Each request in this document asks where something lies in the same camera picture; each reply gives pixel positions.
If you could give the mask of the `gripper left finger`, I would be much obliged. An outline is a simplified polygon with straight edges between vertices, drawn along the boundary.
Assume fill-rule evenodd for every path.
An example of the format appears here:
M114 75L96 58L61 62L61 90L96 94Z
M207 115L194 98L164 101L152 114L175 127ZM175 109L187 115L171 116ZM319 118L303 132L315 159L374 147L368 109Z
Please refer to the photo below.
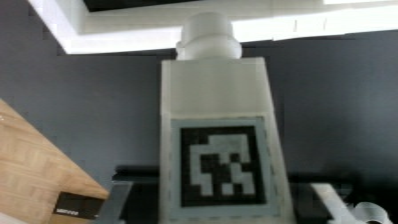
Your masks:
M134 183L128 181L112 182L112 190L105 200L95 224L127 224L121 218L127 200Z

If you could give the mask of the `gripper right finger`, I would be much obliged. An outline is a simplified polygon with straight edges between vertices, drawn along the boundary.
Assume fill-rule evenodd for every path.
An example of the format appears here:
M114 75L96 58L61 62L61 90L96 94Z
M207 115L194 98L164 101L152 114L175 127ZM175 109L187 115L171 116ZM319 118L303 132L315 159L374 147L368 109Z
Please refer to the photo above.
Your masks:
M313 183L311 187L333 216L327 224L363 224L343 203L333 185L329 183Z

